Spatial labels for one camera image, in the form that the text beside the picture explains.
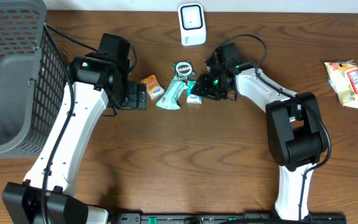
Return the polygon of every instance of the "white wall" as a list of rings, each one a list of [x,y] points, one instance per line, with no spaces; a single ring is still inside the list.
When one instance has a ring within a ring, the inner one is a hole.
[[[44,0],[48,9],[176,11],[183,3],[201,3],[206,12],[358,13],[358,0]]]

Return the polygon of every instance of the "teal wrapper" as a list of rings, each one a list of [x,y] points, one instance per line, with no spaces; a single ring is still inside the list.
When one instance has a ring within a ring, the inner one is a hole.
[[[177,101],[183,90],[186,90],[187,88],[185,82],[173,79],[156,105],[167,110],[180,109]]]
[[[191,94],[191,89],[194,87],[194,85],[196,84],[196,81],[187,81],[187,86],[189,87],[187,89],[187,103],[196,103],[196,104],[202,104],[203,102],[203,98],[200,96],[196,96]]]

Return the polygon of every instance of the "snack bar wrapper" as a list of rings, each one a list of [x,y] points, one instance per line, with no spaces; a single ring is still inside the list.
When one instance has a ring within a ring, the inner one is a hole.
[[[164,88],[158,83],[155,75],[151,75],[141,81],[147,85],[147,93],[151,100],[154,100],[165,93]]]
[[[353,60],[325,62],[328,82],[343,106],[358,109],[358,67]]]
[[[177,110],[180,109],[177,101],[183,92],[188,87],[185,82],[173,79],[168,86],[165,94],[157,102],[157,106],[167,109],[167,110]]]
[[[189,87],[187,89],[187,99],[186,102],[187,103],[196,103],[196,104],[202,104],[202,97],[200,96],[196,96],[191,94],[191,89],[194,87],[194,85],[196,84],[196,81],[187,81],[187,86]]]

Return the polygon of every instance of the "orange package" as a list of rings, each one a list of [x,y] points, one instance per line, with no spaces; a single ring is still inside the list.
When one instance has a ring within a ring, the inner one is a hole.
[[[150,96],[150,99],[154,100],[165,93],[164,88],[158,83],[155,75],[151,75],[141,81],[147,85],[147,93]]]

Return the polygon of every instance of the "white device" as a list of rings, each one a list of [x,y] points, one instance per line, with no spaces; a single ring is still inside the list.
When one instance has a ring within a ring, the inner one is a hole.
[[[181,44],[183,46],[205,43],[206,25],[204,9],[198,3],[183,4],[178,8]]]

